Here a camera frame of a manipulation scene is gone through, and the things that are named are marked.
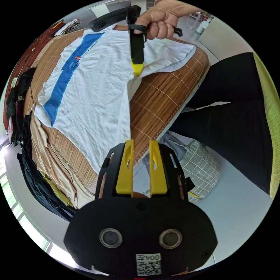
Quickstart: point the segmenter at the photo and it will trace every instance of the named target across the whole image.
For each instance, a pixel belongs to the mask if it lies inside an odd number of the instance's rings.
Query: grid pattern pillow
[[[180,164],[185,177],[190,177],[195,185],[188,193],[189,202],[198,204],[216,185],[221,168],[203,144],[193,141],[185,148],[187,152]]]

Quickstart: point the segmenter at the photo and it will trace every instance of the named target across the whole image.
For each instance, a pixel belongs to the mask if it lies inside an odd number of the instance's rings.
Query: black pants
[[[230,103],[182,113],[170,130],[209,146],[269,194],[272,142],[252,53],[211,66],[187,107],[219,101]]]

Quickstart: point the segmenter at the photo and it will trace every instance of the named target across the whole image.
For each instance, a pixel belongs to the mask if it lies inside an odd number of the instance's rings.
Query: hand
[[[198,11],[201,10],[181,1],[157,0],[155,6],[140,15],[135,24],[148,27],[147,39],[170,39],[178,19]],[[140,34],[141,31],[135,30],[134,33]]]

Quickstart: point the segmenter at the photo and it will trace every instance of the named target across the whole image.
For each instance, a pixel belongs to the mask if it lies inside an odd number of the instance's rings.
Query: screw
[[[205,250],[203,253],[202,253],[202,257],[203,258],[206,258],[206,257],[208,257],[209,256],[209,254],[210,254],[210,250]]]
[[[78,250],[76,250],[75,248],[72,248],[72,249],[71,249],[71,253],[72,253],[73,255],[75,255],[75,256],[79,256],[79,252],[78,252]]]
[[[139,210],[139,211],[144,211],[146,209],[146,204],[144,204],[143,202],[139,202],[136,205],[136,209]]]
[[[101,29],[101,28],[103,28],[104,26],[105,26],[105,24],[104,24],[104,23],[101,23],[101,24],[99,24],[98,28]]]

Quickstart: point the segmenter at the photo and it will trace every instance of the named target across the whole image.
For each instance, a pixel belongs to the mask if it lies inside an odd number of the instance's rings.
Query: qr code
[[[161,265],[159,262],[137,262],[138,276],[159,275],[161,274]]]

